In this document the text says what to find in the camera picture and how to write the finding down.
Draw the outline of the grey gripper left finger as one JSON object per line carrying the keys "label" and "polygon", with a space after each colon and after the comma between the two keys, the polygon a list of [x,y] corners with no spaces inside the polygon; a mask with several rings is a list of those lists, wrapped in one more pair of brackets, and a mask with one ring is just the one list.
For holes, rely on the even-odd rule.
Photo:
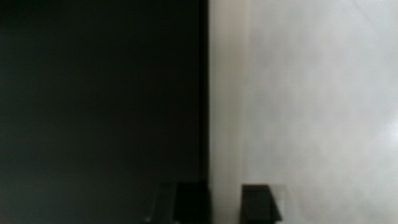
{"label": "grey gripper left finger", "polygon": [[160,185],[144,224],[210,224],[210,191],[203,182]]}

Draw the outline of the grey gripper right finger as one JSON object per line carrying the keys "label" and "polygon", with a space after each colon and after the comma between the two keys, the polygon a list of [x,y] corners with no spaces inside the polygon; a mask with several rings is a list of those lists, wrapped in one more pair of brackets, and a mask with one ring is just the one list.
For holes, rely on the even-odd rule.
{"label": "grey gripper right finger", "polygon": [[242,187],[240,224],[277,224],[283,221],[277,202],[267,185]]}

